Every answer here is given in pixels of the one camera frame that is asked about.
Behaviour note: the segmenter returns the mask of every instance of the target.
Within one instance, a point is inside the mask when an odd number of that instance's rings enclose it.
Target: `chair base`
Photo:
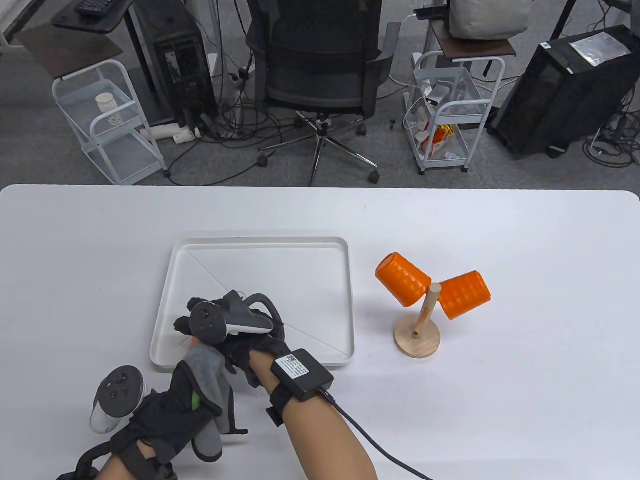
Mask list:
[[[337,141],[335,138],[331,137],[329,134],[330,133],[335,133],[335,132],[341,132],[344,131],[346,129],[349,129],[351,127],[354,127],[356,125],[361,125],[364,126],[364,120],[363,119],[359,119],[359,120],[355,120],[349,124],[347,124],[344,127],[338,128],[338,129],[330,129],[329,130],[329,125],[330,125],[330,119],[328,115],[319,115],[317,118],[315,119],[310,119],[305,117],[301,112],[296,112],[296,114],[298,115],[298,118],[304,122],[305,124],[307,124],[309,127],[311,127],[314,130],[314,133],[311,135],[307,135],[305,137],[302,138],[296,138],[295,140],[289,140],[289,141],[285,141],[283,143],[279,143],[277,145],[272,145],[270,147],[265,147],[265,148],[261,148],[260,149],[260,154],[265,154],[266,152],[272,152],[272,151],[276,151],[276,150],[280,150],[282,148],[287,148],[287,147],[291,147],[293,145],[297,145],[299,143],[303,143],[307,140],[311,140],[313,138],[316,139],[316,151],[314,153],[314,165],[313,165],[313,169],[311,170],[311,176],[309,178],[309,186],[311,186],[314,182],[314,176],[316,175],[316,170],[318,167],[318,163],[320,162],[320,155],[322,152],[322,149],[327,146],[327,145],[333,145],[334,147],[338,148],[339,150],[342,150],[343,152],[348,153],[349,155],[351,155],[352,157],[360,160],[363,163],[366,163],[368,165],[371,165],[373,168],[375,168],[375,170],[373,172],[371,172],[371,174],[369,175],[369,182],[373,183],[373,184],[377,184],[378,181],[380,180],[380,174],[378,173],[378,165],[376,165],[375,163],[373,163],[371,160],[369,160],[368,158],[363,157],[362,155],[360,155],[359,153],[355,152],[354,150],[351,150],[349,147],[347,147],[345,144]]]

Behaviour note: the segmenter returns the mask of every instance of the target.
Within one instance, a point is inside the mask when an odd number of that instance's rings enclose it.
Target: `wristband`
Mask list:
[[[282,414],[284,412],[284,408],[289,404],[291,399],[293,398],[293,393],[289,390],[283,383],[279,383],[278,386],[274,389],[273,393],[269,397],[269,401],[271,408],[267,409],[267,413],[275,423],[276,427],[279,427],[284,423],[282,420]]]

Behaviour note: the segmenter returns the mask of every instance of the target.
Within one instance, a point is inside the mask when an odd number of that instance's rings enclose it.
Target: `black computer tower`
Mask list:
[[[182,0],[138,0],[134,10],[157,94],[175,121],[193,130],[203,113],[217,116],[202,34]]]
[[[601,31],[631,54],[592,67],[570,43],[599,32],[541,44],[490,133],[517,154],[557,157],[571,142],[603,127],[640,78],[640,40],[622,25]]]

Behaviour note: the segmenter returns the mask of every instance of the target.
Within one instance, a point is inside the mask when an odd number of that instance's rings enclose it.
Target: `office chair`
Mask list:
[[[312,185],[325,145],[333,145],[375,168],[369,182],[380,179],[378,165],[332,138],[332,115],[362,117],[376,111],[378,87],[387,81],[400,23],[389,23],[382,51],[378,31],[382,0],[248,0],[252,15],[246,43],[255,58],[255,103],[295,110],[300,125],[314,132],[260,149],[266,152],[316,139]],[[315,114],[306,116],[303,112]]]

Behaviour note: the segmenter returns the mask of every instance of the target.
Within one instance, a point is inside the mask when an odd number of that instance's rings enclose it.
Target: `chair armrest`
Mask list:
[[[382,45],[380,55],[376,59],[367,62],[367,69],[376,73],[378,85],[382,85],[389,80],[391,65],[396,55],[400,27],[400,22],[389,22],[387,24],[387,34],[385,35],[385,42]]]
[[[398,45],[398,37],[400,36],[400,22],[389,22],[387,24],[387,33],[385,33],[385,43],[382,46],[382,53],[378,56],[378,60],[389,60],[396,54]]]

